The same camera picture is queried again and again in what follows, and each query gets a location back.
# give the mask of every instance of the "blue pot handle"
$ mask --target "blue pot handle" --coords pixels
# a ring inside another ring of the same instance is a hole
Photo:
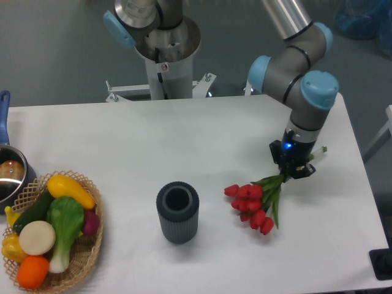
[[[9,91],[0,93],[0,145],[10,145],[7,132],[8,108],[10,106],[11,94]]]

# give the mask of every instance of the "wicker basket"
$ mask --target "wicker basket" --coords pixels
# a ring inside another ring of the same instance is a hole
[[[3,257],[6,273],[10,276],[10,279],[13,280],[14,286],[23,291],[31,293],[55,294],[68,290],[87,276],[87,274],[92,270],[99,254],[99,249],[102,242],[102,232],[104,230],[102,201],[97,187],[84,175],[74,173],[72,171],[55,171],[52,174],[41,176],[23,189],[23,192],[20,193],[18,198],[15,200],[12,209],[18,213],[25,211],[25,209],[34,203],[36,198],[46,189],[48,179],[51,176],[58,174],[66,175],[77,180],[94,197],[97,203],[96,214],[100,219],[99,229],[98,232],[93,236],[83,235],[79,237],[71,248],[70,264],[68,269],[60,274],[48,273],[42,286],[35,291],[26,290],[19,286],[18,282],[16,281],[19,264],[9,260],[6,257]],[[8,226],[6,228],[6,232],[3,235],[6,237],[11,233],[12,229],[10,226]]]

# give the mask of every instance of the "yellow bell pepper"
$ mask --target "yellow bell pepper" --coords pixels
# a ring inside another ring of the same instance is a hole
[[[20,213],[15,213],[12,210],[11,206],[6,206],[6,208],[4,208],[4,212],[7,216],[7,222],[10,224],[11,227],[13,227],[15,221],[20,217]]]
[[[19,245],[19,236],[12,233],[2,241],[1,253],[10,260],[21,263],[28,255]]]
[[[94,198],[75,179],[64,175],[54,175],[48,180],[49,193],[54,198],[70,196],[84,209],[93,209],[96,205]]]

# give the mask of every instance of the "metal pot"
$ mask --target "metal pot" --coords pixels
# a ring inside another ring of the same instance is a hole
[[[0,93],[0,214],[4,214],[4,208],[12,206],[23,188],[36,178],[23,153],[10,146],[7,132],[10,98],[10,92]]]

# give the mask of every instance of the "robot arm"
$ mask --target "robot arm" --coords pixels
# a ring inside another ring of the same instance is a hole
[[[315,172],[309,156],[339,90],[329,73],[309,71],[332,46],[332,33],[321,23],[313,24],[297,0],[263,3],[286,49],[276,58],[256,59],[248,80],[254,89],[292,109],[283,139],[269,147],[285,180],[304,178]]]
[[[339,89],[329,73],[310,71],[332,46],[332,33],[313,23],[299,0],[262,1],[286,49],[276,58],[256,59],[248,81],[292,109],[282,140],[270,148],[285,181],[303,178],[315,172],[309,156]],[[111,34],[126,47],[136,46],[153,63],[184,64],[178,61],[192,56],[200,44],[197,25],[183,16],[182,0],[115,0],[115,15],[109,11],[104,15]],[[177,77],[173,68],[170,74],[158,69],[155,77],[148,76],[153,100],[192,97],[191,77]]]

